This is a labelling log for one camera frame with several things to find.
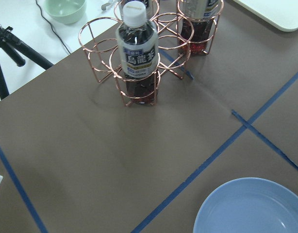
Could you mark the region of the pale green bowl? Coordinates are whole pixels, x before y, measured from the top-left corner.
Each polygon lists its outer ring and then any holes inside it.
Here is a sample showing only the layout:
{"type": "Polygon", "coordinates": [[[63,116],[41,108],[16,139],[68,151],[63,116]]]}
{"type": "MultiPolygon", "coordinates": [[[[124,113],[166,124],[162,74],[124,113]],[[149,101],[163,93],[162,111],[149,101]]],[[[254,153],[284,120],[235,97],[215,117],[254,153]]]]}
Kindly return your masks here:
{"type": "Polygon", "coordinates": [[[72,24],[84,16],[86,5],[86,0],[46,0],[43,6],[52,19],[63,24],[72,24]]]}

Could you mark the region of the cream bear tray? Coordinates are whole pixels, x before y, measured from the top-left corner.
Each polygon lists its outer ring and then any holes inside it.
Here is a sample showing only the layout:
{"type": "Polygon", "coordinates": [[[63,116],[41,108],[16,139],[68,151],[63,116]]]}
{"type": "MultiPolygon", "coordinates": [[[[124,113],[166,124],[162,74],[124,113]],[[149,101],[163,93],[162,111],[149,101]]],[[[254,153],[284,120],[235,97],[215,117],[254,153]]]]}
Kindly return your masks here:
{"type": "Polygon", "coordinates": [[[235,2],[282,32],[298,30],[298,0],[236,0],[235,2]]]}

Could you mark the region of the tea bottle white cap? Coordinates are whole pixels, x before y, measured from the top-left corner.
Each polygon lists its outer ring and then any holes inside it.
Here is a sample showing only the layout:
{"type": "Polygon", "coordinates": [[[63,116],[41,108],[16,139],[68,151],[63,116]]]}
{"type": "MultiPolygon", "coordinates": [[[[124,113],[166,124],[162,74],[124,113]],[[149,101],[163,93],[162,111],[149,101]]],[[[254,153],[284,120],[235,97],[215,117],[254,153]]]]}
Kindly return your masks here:
{"type": "Polygon", "coordinates": [[[123,23],[116,30],[118,52],[127,79],[128,95],[137,104],[154,101],[154,71],[158,65],[158,34],[155,24],[147,19],[146,10],[136,2],[123,7],[123,23]]]}

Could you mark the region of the blue plate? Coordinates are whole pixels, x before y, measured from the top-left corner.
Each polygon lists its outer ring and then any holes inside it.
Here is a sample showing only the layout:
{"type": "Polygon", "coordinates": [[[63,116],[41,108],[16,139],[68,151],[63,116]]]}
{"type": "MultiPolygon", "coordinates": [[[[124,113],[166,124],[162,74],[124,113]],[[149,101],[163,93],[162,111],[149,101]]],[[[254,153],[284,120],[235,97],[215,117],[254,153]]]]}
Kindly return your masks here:
{"type": "Polygon", "coordinates": [[[298,196],[261,178],[216,188],[201,205],[195,233],[298,233],[298,196]]]}

